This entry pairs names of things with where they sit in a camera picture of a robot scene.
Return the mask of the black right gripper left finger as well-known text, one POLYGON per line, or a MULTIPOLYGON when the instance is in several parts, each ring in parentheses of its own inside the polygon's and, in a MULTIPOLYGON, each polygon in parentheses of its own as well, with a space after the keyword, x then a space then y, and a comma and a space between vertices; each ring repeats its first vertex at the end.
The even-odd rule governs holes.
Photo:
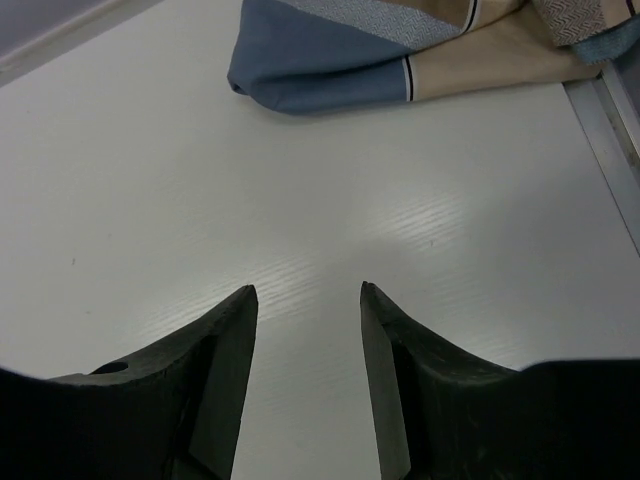
POLYGON ((47 415, 63 477, 229 478, 255 345, 244 286, 197 320, 90 374, 55 380, 47 415))

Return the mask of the aluminium table edge rail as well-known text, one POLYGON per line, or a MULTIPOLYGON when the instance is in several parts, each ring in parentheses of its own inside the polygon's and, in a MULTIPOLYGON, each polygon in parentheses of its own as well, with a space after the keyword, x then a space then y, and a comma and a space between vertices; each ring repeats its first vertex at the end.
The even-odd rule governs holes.
POLYGON ((635 247, 639 246, 639 113, 610 64, 594 79, 564 86, 635 247))

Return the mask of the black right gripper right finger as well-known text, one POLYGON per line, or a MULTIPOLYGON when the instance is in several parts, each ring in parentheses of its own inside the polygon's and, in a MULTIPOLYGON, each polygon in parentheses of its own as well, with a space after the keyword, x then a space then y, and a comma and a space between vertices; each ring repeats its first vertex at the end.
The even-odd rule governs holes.
POLYGON ((385 479, 635 479, 639 363, 511 370, 409 317, 364 283, 361 332, 385 479))

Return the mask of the blue beige patterned cloth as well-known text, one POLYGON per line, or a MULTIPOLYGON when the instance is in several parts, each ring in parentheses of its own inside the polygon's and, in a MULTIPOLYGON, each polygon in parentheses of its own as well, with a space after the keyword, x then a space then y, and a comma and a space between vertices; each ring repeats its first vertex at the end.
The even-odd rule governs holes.
POLYGON ((635 1, 246 1, 227 79, 304 115, 596 76, 635 1))

